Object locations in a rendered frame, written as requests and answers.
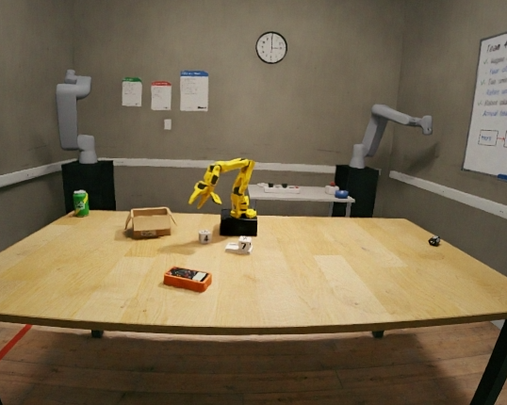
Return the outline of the orange digital multimeter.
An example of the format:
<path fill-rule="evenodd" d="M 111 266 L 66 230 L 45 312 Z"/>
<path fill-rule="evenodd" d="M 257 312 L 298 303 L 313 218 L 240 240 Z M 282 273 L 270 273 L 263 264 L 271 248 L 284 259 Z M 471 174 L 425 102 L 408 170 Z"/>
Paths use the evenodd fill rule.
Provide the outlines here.
<path fill-rule="evenodd" d="M 173 266 L 164 274 L 164 284 L 204 292 L 212 283 L 210 272 Z"/>

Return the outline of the green soda can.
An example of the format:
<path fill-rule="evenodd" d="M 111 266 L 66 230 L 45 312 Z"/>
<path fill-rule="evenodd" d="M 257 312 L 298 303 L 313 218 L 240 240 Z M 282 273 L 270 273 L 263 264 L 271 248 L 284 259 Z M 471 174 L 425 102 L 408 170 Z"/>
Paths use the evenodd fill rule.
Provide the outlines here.
<path fill-rule="evenodd" d="M 78 190 L 74 192 L 74 212 L 75 215 L 83 218 L 89 212 L 88 194 L 85 190 Z"/>

